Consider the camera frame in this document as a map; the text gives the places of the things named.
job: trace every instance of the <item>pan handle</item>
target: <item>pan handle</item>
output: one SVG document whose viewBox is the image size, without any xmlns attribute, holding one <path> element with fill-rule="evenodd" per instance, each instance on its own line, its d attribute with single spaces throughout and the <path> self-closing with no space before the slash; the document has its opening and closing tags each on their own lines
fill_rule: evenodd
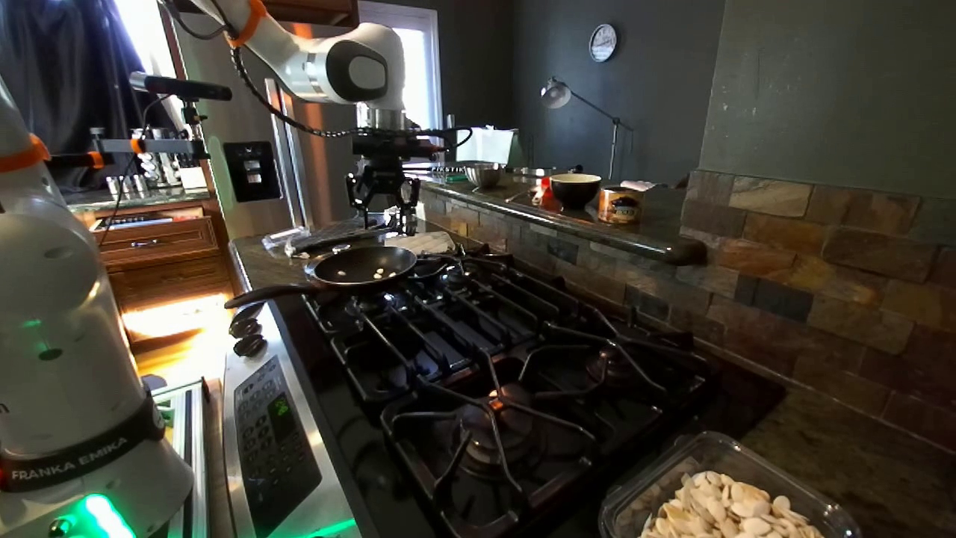
<svg viewBox="0 0 956 538">
<path fill-rule="evenodd" d="M 251 301 L 269 301 L 276 295 L 297 295 L 297 292 L 317 292 L 321 286 L 297 286 L 297 284 L 278 284 L 278 286 L 257 286 L 257 289 L 249 289 L 249 292 L 240 292 L 234 299 L 227 299 L 225 308 L 242 308 L 242 305 L 251 305 Z"/>
</svg>

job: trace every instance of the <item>wall lamp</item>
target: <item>wall lamp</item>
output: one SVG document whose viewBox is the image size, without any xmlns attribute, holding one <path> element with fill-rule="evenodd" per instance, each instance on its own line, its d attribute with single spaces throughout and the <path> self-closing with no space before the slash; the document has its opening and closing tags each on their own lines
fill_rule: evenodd
<svg viewBox="0 0 956 538">
<path fill-rule="evenodd" d="M 611 156 L 606 156 L 606 178 L 615 178 L 615 156 L 618 156 L 618 137 L 623 137 L 623 129 L 630 129 L 623 116 L 605 110 L 602 104 L 596 104 L 593 98 L 573 93 L 563 77 L 551 77 L 544 86 L 542 86 L 542 98 L 547 107 L 568 107 L 568 101 L 582 101 L 587 107 L 593 107 L 596 113 L 606 116 L 611 120 Z"/>
</svg>

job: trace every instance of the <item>food tray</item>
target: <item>food tray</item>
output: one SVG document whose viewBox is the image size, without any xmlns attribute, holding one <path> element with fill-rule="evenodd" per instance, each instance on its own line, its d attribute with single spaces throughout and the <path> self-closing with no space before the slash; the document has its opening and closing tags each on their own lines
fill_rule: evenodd
<svg viewBox="0 0 956 538">
<path fill-rule="evenodd" d="M 781 473 L 733 435 L 702 429 L 691 443 L 678 444 L 645 473 L 626 485 L 615 485 L 602 504 L 605 538 L 639 538 L 645 524 L 665 501 L 675 497 L 686 476 L 724 473 L 735 482 L 757 485 L 771 497 L 790 497 L 792 510 L 805 513 L 826 538 L 862 538 L 862 525 L 836 501 L 805 488 L 792 476 Z"/>
</svg>

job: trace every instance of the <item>gas stove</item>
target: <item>gas stove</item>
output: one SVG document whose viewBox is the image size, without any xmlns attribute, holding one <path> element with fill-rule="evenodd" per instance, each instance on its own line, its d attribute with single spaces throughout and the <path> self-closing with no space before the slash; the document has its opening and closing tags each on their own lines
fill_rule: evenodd
<svg viewBox="0 0 956 538">
<path fill-rule="evenodd" d="M 596 498 L 721 385 L 686 341 L 487 253 L 273 299 L 234 335 L 240 536 L 599 536 Z"/>
</svg>

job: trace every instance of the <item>wall clock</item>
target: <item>wall clock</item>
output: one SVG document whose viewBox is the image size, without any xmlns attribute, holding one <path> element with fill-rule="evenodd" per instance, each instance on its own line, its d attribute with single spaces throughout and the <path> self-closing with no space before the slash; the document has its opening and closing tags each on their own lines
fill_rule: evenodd
<svg viewBox="0 0 956 538">
<path fill-rule="evenodd" d="M 596 62 L 606 62 L 618 50 L 618 29 L 612 24 L 599 24 L 590 47 Z"/>
</svg>

